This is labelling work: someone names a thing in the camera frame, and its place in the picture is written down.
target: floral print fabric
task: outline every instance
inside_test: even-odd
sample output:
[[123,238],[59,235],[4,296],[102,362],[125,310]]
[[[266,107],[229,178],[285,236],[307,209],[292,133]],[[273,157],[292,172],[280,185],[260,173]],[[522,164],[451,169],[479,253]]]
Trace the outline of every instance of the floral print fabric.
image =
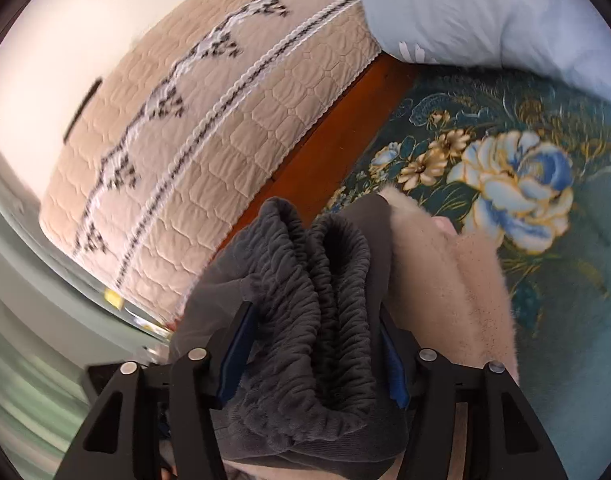
[[523,72],[426,67],[327,210],[386,183],[495,241],[522,390],[570,479],[598,478],[611,460],[611,105]]

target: embroidered pattern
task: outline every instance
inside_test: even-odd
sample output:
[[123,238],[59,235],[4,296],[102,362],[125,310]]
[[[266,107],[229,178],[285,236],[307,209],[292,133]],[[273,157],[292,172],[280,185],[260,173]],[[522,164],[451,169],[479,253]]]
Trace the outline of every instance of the embroidered pattern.
[[201,55],[201,58],[207,56],[223,56],[227,54],[229,57],[237,57],[241,53],[239,44],[236,43],[231,37],[229,32],[226,32],[221,36],[218,41],[215,41],[210,47]]
[[88,231],[88,235],[85,239],[85,245],[83,247],[85,252],[95,253],[96,251],[101,251],[103,254],[108,252],[108,246],[103,240],[103,236],[96,229],[94,222],[90,224],[90,229]]
[[255,14],[278,14],[282,17],[287,16],[289,13],[290,11],[281,3],[281,0],[270,0],[255,12]]
[[138,179],[136,168],[130,162],[130,156],[125,153],[121,165],[114,170],[114,175],[108,182],[108,189],[121,189],[125,185],[134,189]]

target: pillow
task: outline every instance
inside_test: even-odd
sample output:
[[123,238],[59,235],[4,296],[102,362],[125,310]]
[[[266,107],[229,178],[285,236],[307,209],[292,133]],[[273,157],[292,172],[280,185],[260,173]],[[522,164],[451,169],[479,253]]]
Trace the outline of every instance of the pillow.
[[363,0],[372,34],[407,62],[510,67],[611,101],[611,30],[589,0]]

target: beige quilted bedspread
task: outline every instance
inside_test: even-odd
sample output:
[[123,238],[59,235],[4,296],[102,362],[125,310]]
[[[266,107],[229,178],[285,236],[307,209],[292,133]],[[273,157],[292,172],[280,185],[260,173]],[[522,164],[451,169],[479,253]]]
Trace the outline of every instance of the beige quilted bedspread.
[[42,201],[51,241],[162,322],[379,52],[359,0],[187,0],[104,81]]

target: gray cloth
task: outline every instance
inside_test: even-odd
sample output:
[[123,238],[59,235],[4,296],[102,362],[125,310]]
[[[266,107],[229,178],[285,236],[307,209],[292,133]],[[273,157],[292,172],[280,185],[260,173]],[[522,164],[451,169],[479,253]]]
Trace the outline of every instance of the gray cloth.
[[210,264],[170,360],[205,345],[242,301],[258,306],[256,343],[237,393],[212,412],[224,458],[280,459],[351,480],[389,468],[407,441],[381,354],[378,316],[390,263],[389,206],[368,195],[308,230],[290,203],[270,199]]

